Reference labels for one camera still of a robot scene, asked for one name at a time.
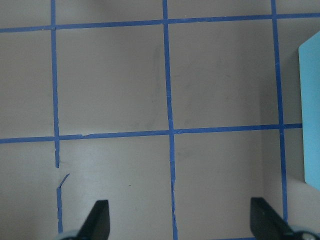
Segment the vertical blue tape strip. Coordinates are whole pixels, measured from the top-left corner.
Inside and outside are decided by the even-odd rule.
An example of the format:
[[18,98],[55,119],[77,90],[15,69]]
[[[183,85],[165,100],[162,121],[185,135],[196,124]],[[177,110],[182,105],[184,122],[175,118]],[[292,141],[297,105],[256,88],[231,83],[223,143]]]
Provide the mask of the vertical blue tape strip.
[[[163,19],[168,19],[168,3],[162,0]],[[170,76],[170,51],[169,51],[169,26],[163,24],[164,37],[164,61],[165,61],[165,85],[166,85],[166,103],[169,126],[169,153],[170,153],[170,178],[171,178],[171,208],[172,208],[172,235],[173,240],[178,240],[178,229],[176,220],[176,202],[175,202],[175,182],[176,182],[176,163],[175,163],[175,134],[174,120],[171,97],[171,76]]]
[[60,140],[58,119],[58,77],[57,77],[57,38],[56,38],[56,2],[51,0],[51,61],[52,61],[52,95],[55,167],[60,164]]
[[57,203],[57,208],[58,208],[58,213],[57,213],[57,218],[58,218],[58,233],[61,234],[64,231],[63,223],[62,223],[62,185],[65,183],[67,177],[70,175],[68,173],[59,186],[56,188],[56,203]]
[[277,89],[277,99],[278,99],[278,119],[279,119],[279,126],[280,126],[279,136],[280,136],[280,157],[281,157],[282,208],[283,208],[283,219],[285,221],[288,221],[285,125],[284,125],[284,110],[283,110],[283,100],[282,100],[276,0],[271,0],[271,9],[272,9],[272,29],[273,29],[273,44],[274,44],[274,59],[275,59],[275,77],[276,77],[276,89]]

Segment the gray tile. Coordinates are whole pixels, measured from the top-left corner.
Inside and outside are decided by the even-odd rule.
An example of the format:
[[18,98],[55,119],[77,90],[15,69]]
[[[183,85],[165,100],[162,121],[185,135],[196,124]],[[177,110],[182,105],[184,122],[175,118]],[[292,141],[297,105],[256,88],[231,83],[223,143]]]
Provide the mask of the gray tile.
[[169,137],[62,141],[63,227],[81,226],[108,199],[110,240],[172,239]]
[[319,13],[320,1],[318,0],[276,0],[278,14],[305,14]]
[[269,0],[168,0],[169,18],[271,14]]
[[0,34],[0,138],[53,135],[50,31]]
[[251,197],[282,213],[279,131],[183,134],[175,144],[179,239],[251,237]]
[[169,30],[175,128],[278,123],[271,20]]
[[316,34],[320,19],[299,18],[278,20],[284,122],[301,123],[301,90],[298,48]]
[[285,131],[288,222],[320,232],[320,192],[305,183],[302,129]]
[[50,25],[50,1],[1,0],[0,28]]
[[159,0],[56,0],[57,24],[142,21],[163,18]]
[[0,144],[1,239],[53,239],[58,172],[53,142]]
[[163,28],[57,33],[61,134],[168,129]]

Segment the blue foam block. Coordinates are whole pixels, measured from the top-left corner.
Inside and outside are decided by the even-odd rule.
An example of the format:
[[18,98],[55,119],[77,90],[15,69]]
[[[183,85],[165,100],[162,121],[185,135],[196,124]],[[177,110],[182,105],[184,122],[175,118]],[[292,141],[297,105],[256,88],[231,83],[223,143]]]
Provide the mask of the blue foam block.
[[304,179],[320,190],[320,32],[299,47]]

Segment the gray floor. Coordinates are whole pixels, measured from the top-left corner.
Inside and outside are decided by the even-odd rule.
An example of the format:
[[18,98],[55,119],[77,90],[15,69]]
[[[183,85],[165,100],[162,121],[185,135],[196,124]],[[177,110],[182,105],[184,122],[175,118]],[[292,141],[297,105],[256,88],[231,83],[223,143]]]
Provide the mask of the gray floor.
[[51,2],[0,3],[2,239],[58,233],[66,174],[64,231],[109,199],[110,240],[250,238],[261,196],[320,232],[298,59],[320,31],[320,1],[276,0],[275,22],[273,0]]

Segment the floor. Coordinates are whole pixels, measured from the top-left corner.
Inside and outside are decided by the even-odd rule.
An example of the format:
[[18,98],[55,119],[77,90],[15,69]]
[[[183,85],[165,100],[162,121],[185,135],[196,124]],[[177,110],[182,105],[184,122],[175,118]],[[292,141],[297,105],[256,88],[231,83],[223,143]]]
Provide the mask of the floor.
[[251,239],[250,197],[320,232],[298,47],[318,0],[2,0],[0,232]]

